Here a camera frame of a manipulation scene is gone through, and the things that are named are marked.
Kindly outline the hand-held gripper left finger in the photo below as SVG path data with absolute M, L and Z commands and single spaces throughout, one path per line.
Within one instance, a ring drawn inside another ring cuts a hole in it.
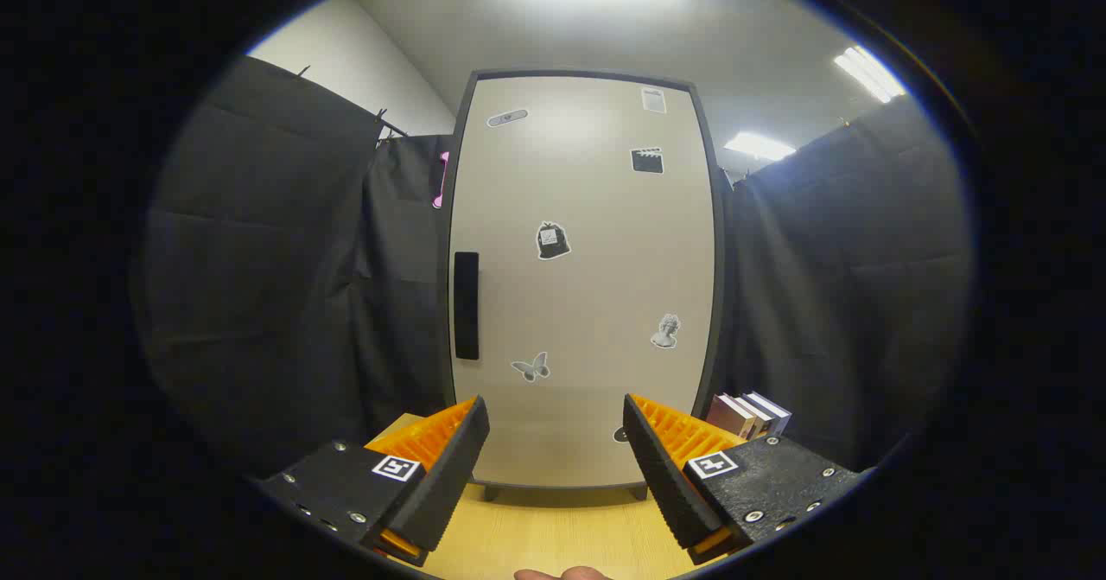
M 473 477 L 490 424 L 486 400 L 463 400 L 379 441 L 345 441 L 261 479 L 284 512 L 359 555 L 422 567 Z

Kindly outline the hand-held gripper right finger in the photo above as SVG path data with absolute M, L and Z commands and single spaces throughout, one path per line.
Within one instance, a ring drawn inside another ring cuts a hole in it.
M 623 428 L 664 521 L 693 565 L 790 532 L 865 478 L 786 436 L 742 438 L 632 392 Z

